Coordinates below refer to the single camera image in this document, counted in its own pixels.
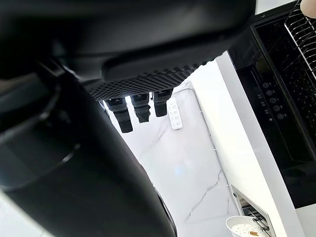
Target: gray marble vein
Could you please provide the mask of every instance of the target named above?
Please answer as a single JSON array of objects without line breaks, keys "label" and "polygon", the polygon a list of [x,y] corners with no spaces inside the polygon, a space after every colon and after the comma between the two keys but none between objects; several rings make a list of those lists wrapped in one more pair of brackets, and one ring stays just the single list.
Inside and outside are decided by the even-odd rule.
[{"label": "gray marble vein", "polygon": [[163,137],[163,135],[168,131],[169,129],[169,120],[165,120],[160,126],[159,130],[157,132],[157,136],[154,138],[154,140],[150,143],[150,145],[141,153],[139,154],[139,159],[147,152],[150,151]]},{"label": "gray marble vein", "polygon": [[229,198],[227,199],[227,215],[229,214]]},{"label": "gray marble vein", "polygon": [[200,198],[200,200],[192,207],[190,213],[188,214],[187,218],[186,218],[186,221],[191,217],[192,213],[194,212],[194,210],[203,202],[204,198],[206,197],[207,193],[209,191],[211,191],[212,189],[214,189],[218,183],[219,183],[219,180],[220,180],[220,175],[222,173],[222,170],[219,171],[218,175],[217,175],[217,181],[215,182],[215,184],[213,184],[212,186],[210,187],[207,187],[206,188],[206,191],[204,192],[204,194],[202,195],[202,197]]}]

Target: metal wire rack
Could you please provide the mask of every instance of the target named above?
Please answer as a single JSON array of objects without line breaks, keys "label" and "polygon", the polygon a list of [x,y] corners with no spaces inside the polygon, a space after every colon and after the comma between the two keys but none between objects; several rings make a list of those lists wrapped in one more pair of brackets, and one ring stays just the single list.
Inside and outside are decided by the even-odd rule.
[{"label": "metal wire rack", "polygon": [[254,217],[252,219],[253,222],[255,222],[259,228],[267,234],[267,236],[272,237],[267,220],[254,207],[251,205],[243,207],[243,211],[246,216]]},{"label": "metal wire rack", "polygon": [[284,26],[296,45],[294,49],[300,51],[300,56],[316,79],[316,19],[305,16],[300,4],[301,0],[298,0],[286,18]]}]

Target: dishwasher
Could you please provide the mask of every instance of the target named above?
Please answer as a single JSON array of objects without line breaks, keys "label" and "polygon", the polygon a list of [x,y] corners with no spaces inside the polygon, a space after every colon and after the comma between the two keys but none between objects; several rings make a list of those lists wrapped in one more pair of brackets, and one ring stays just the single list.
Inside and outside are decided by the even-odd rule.
[{"label": "dishwasher", "polygon": [[257,15],[229,50],[295,208],[316,203],[314,27],[291,2]]}]

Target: white marble surface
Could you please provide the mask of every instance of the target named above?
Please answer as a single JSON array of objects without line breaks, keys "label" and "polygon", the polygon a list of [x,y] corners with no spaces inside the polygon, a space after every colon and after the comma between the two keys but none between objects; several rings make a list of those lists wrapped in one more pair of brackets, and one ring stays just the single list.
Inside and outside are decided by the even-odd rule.
[{"label": "white marble surface", "polygon": [[43,236],[44,229],[0,192],[0,237]]},{"label": "white marble surface", "polygon": [[238,215],[216,151],[189,81],[174,90],[183,128],[172,130],[168,116],[139,124],[130,100],[133,132],[122,134],[166,203],[179,237],[230,236],[225,220]]}]

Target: power strip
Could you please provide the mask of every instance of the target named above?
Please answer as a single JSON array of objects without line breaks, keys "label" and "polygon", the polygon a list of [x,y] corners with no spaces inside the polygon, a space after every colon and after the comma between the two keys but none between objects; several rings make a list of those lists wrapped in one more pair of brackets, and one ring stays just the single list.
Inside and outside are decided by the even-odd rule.
[{"label": "power strip", "polygon": [[173,130],[177,130],[183,127],[182,120],[180,117],[180,112],[177,104],[177,100],[175,97],[171,97],[167,101],[167,111],[169,114],[171,127]]}]

